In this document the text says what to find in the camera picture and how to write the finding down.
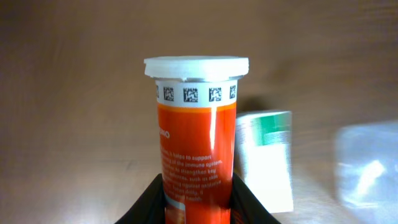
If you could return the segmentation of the orange tablet tube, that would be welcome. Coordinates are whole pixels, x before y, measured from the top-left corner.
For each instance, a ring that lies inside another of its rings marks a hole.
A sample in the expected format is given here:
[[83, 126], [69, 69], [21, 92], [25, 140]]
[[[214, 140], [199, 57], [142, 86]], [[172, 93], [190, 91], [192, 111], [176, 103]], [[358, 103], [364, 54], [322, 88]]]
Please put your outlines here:
[[144, 64], [156, 85], [165, 221], [228, 224], [238, 81], [249, 59], [164, 56]]

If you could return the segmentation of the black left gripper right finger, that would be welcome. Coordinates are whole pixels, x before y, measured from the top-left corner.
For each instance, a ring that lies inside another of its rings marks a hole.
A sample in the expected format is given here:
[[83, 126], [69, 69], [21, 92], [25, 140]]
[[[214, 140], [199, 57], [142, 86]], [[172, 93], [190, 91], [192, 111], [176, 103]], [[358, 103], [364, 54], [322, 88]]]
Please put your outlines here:
[[229, 201], [230, 224], [281, 224], [261, 204], [241, 178], [234, 173]]

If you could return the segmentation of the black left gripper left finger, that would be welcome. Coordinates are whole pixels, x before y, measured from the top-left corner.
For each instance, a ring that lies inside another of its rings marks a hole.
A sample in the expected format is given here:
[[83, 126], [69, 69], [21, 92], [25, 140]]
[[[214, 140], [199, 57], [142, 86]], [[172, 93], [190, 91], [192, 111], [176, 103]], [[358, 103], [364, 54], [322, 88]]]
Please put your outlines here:
[[115, 224], [164, 224], [165, 195], [158, 174], [132, 207]]

